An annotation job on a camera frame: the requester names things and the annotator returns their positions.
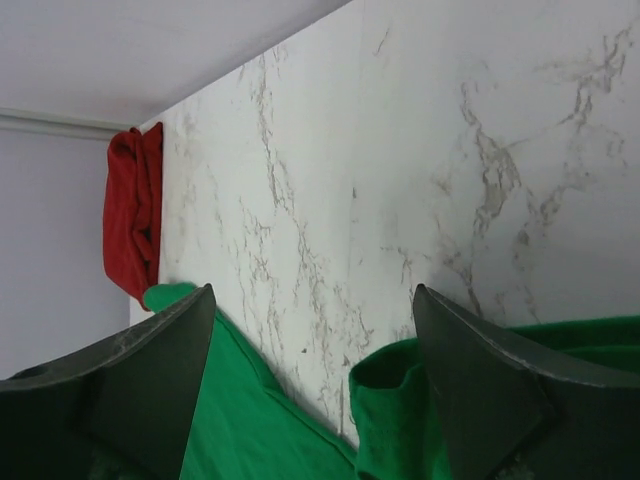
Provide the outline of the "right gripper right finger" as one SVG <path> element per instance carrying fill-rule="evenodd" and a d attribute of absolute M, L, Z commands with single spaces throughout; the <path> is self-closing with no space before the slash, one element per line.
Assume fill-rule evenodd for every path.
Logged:
<path fill-rule="evenodd" d="M 419 286 L 413 315 L 456 479 L 635 479 L 639 321 L 502 328 Z"/>

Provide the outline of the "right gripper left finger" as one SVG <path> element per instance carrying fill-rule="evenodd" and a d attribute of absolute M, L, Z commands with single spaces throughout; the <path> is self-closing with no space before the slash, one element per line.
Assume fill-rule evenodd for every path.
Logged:
<path fill-rule="evenodd" d="M 211 342 L 210 285 L 1 382 L 4 479 L 176 479 Z"/>

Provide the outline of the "green t-shirt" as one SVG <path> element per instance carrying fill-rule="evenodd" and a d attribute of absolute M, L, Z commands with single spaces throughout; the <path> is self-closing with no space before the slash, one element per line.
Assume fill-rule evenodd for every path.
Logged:
<path fill-rule="evenodd" d="M 183 479 L 456 479 L 415 337 L 391 343 L 348 376 L 357 447 L 284 392 L 224 315 L 214 330 Z"/>

